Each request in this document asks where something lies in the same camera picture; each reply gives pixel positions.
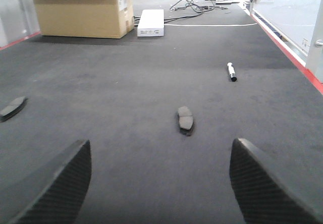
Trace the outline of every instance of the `marker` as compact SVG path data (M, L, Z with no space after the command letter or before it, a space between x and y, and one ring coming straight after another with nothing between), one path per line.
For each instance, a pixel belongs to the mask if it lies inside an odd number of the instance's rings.
M228 63L228 70L229 70L231 81L232 82L237 81L236 73L234 72L232 63Z

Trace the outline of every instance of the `small box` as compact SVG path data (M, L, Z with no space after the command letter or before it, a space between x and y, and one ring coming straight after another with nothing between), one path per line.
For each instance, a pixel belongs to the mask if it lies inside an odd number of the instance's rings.
M164 10L143 10L137 28L137 36L163 36Z

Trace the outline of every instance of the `red stripe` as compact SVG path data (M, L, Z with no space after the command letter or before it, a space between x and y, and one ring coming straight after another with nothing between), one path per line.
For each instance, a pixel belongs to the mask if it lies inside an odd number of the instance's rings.
M323 84L320 82L320 80L315 77L315 75L306 67L304 67L297 58L294 57L286 48L282 46L283 42L278 41L273 35L271 35L268 30L259 24L261 28L265 31L265 33L270 37L270 39L276 44L276 46L288 57L290 61L298 68L299 71L302 72L303 75L309 80L309 82L312 83L312 85L321 93L323 94Z
M34 36L36 36L36 35L39 35L39 34L40 34L40 31L38 31L38 32L36 32L36 33L34 33L34 34L32 34L32 35L25 36L24 38L21 38L21 39L19 39L19 40L17 40L17 41L11 42L11 43L10 43L10 44L8 44L8 45L5 45L5 46L3 46L3 47L0 47L0 51L1 51L1 50L4 50L4 49L6 49L6 48L8 48L8 47L10 47L10 46L13 46L13 45L15 45L15 44L17 44L17 43L19 43L19 42L22 42L22 41L24 41L24 40L27 40L27 39L29 39L29 38L31 38L31 37L34 37Z

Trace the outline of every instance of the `dark rubber block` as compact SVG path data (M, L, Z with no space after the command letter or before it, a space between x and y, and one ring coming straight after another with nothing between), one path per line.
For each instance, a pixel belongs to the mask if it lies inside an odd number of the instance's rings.
M247 223L323 223L323 187L283 169L245 139L235 139L230 179Z
M27 102L27 98L25 96L14 99L10 102L10 104L0 111L0 118L2 122L5 122L9 118L13 117L19 111L21 111Z
M0 191L0 224L72 224L91 179L90 142L79 140Z
M194 127L193 114L186 106L182 106L177 111L181 133L191 135Z

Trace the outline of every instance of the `white wall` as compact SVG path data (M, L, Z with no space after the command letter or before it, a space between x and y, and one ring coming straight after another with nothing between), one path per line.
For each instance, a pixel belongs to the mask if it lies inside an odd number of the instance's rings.
M0 0L0 46L39 31L32 0Z

